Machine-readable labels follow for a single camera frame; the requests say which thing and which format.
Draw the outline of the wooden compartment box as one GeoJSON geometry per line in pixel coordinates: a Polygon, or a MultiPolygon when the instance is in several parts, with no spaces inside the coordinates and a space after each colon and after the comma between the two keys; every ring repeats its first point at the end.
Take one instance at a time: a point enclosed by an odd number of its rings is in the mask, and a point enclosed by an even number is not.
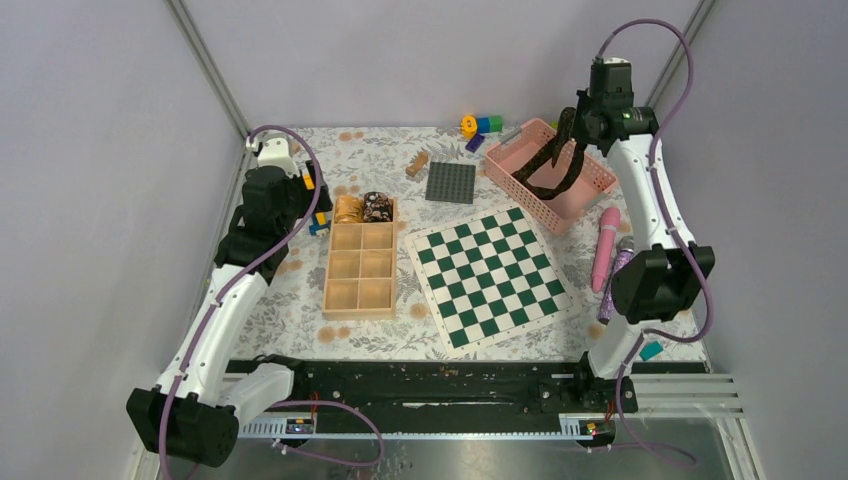
{"type": "Polygon", "coordinates": [[[387,221],[330,227],[323,317],[331,321],[389,320],[396,316],[397,203],[381,204],[387,221]]]}

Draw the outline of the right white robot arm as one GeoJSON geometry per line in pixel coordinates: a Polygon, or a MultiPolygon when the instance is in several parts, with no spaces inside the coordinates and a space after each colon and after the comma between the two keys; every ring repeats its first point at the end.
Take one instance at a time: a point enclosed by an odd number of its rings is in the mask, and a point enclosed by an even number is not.
{"type": "Polygon", "coordinates": [[[596,147],[619,180],[632,225],[635,254],[611,279],[615,312],[602,337],[581,357],[569,395],[583,410],[614,405],[633,412],[624,384],[645,335],[692,306],[715,265],[711,247],[697,244],[682,219],[661,155],[653,110],[637,107],[631,64],[596,57],[589,85],[578,91],[571,133],[575,148],[596,147]]]}

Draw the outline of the black key-patterned necktie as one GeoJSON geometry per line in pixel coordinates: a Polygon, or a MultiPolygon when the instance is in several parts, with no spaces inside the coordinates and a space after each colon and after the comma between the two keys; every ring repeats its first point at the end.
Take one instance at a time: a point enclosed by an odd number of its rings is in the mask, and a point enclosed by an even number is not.
{"type": "Polygon", "coordinates": [[[565,107],[559,115],[555,135],[524,166],[512,173],[515,180],[540,200],[553,200],[565,193],[576,183],[582,172],[587,145],[575,142],[568,169],[554,188],[541,187],[530,182],[530,178],[543,166],[549,164],[552,168],[556,167],[565,146],[574,139],[572,129],[576,115],[575,107],[565,107]]]}

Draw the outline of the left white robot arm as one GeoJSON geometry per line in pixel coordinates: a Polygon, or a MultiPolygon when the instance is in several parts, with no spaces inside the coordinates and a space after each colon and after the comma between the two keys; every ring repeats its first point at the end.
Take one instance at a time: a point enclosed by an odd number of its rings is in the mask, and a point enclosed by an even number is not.
{"type": "Polygon", "coordinates": [[[284,366],[260,367],[226,387],[223,377],[248,317],[265,295],[288,244],[320,211],[332,207],[323,172],[308,160],[286,171],[250,169],[241,203],[214,257],[207,292],[186,338],[154,387],[136,388],[126,410],[151,453],[218,467],[241,428],[277,402],[296,411],[310,385],[284,366]]]}

